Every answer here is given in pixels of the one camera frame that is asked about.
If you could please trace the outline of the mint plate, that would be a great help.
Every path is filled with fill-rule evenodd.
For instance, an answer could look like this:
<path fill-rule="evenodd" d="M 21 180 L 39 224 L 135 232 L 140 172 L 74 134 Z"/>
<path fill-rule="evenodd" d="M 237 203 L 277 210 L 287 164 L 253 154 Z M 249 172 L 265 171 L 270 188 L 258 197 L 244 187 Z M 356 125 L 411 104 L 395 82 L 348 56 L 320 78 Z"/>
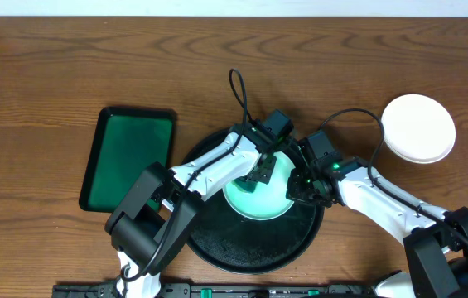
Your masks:
<path fill-rule="evenodd" d="M 430 164 L 445 158 L 454 147 L 456 130 L 452 126 L 407 126 L 390 124 L 384 127 L 388 148 L 406 161 Z"/>
<path fill-rule="evenodd" d="M 245 218 L 270 220 L 285 214 L 293 205 L 287 199 L 287 182 L 293 162 L 283 152 L 276 152 L 277 158 L 270 181 L 267 184 L 257 182 L 253 191 L 244 190 L 233 181 L 223 188 L 224 197 L 230 207 Z"/>

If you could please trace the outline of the white pink plate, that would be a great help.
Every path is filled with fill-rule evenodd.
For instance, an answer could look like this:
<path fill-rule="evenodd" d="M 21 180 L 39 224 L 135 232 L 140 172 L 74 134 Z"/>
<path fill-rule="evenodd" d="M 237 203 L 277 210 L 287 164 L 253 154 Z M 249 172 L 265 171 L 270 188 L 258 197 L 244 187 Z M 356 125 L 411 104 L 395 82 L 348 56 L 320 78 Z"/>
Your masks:
<path fill-rule="evenodd" d="M 406 161 L 430 164 L 449 155 L 456 142 L 452 116 L 439 102 L 421 94 L 392 100 L 381 117 L 384 141 Z"/>

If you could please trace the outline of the green scouring sponge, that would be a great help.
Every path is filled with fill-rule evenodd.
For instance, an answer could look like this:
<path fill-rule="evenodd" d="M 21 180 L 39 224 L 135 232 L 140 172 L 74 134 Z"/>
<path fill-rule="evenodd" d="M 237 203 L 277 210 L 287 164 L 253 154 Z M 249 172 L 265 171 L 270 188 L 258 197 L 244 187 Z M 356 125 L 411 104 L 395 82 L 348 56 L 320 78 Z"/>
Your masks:
<path fill-rule="evenodd" d="M 244 193 L 253 193 L 256 189 L 258 184 L 255 180 L 250 180 L 246 178 L 238 178 L 234 181 L 234 183 L 244 192 Z"/>

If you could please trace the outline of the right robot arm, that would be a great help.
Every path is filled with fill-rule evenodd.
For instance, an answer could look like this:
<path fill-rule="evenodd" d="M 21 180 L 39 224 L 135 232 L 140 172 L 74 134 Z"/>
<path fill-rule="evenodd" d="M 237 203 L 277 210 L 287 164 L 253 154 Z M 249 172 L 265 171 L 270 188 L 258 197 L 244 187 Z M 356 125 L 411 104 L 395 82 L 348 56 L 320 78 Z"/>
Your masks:
<path fill-rule="evenodd" d="M 374 221 L 403 245 L 406 272 L 373 287 L 380 297 L 468 297 L 468 208 L 448 211 L 384 179 L 359 159 L 295 169 L 287 197 L 305 204 L 341 204 Z"/>

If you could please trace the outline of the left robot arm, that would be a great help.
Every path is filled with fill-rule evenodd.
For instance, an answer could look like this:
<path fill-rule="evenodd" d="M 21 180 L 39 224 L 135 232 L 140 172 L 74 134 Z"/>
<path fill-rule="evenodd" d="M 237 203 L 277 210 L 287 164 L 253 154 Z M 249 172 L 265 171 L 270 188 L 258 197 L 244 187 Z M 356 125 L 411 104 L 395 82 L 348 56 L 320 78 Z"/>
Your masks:
<path fill-rule="evenodd" d="M 159 273 L 186 244 L 205 203 L 228 183 L 257 171 L 283 139 L 263 124 L 235 125 L 202 156 L 167 169 L 155 162 L 131 186 L 104 229 L 121 262 L 121 296 L 152 297 Z"/>

